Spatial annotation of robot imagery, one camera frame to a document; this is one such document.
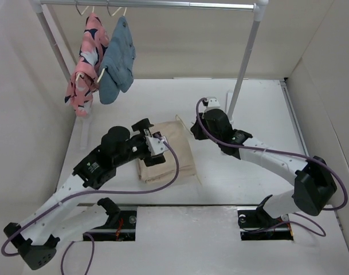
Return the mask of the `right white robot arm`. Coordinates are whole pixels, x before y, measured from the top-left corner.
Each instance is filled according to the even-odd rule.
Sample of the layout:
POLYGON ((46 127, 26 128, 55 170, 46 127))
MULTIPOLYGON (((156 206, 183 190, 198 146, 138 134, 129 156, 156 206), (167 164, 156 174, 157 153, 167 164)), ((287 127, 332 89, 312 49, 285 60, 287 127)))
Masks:
POLYGON ((234 129, 221 109, 198 112, 190 131, 195 139, 210 139, 225 155, 256 164, 293 187, 293 190, 268 195, 261 201, 253 212, 259 227, 272 226, 282 215, 299 211, 317 216, 337 191, 322 158, 275 154, 250 133, 234 129))

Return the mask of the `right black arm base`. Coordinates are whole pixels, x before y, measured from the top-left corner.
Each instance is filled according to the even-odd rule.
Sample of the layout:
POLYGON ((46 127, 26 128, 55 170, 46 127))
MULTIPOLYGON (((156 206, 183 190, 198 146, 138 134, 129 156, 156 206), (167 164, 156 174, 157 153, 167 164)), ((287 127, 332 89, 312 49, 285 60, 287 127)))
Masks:
POLYGON ((255 209, 238 210, 238 225, 242 241, 293 241, 292 230, 288 223, 270 229, 282 221, 281 218, 262 220, 257 216, 255 209))

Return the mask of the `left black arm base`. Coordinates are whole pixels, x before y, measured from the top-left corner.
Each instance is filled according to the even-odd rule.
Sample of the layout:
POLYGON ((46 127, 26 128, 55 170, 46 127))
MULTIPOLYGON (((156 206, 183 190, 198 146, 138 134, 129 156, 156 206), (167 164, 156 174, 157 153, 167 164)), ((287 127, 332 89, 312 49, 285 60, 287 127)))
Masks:
POLYGON ((136 210, 122 210, 114 224, 105 224, 87 233, 98 242, 131 242, 136 239, 136 210))

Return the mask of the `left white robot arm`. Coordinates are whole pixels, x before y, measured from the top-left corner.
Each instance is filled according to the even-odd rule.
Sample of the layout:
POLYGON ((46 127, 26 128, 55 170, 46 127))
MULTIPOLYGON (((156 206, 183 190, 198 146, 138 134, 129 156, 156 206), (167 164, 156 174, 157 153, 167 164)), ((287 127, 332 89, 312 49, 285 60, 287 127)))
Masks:
POLYGON ((99 199, 87 211, 68 218, 79 204, 79 197, 102 194, 101 187, 116 175, 118 167, 133 160, 147 167, 164 163, 168 142, 153 125, 143 119, 132 126, 134 135, 122 126, 114 126, 74 169, 66 182, 37 210, 20 223, 10 222, 5 228, 7 243, 12 243, 31 270, 45 266, 64 240, 99 226, 118 223, 120 209, 109 198, 99 199))

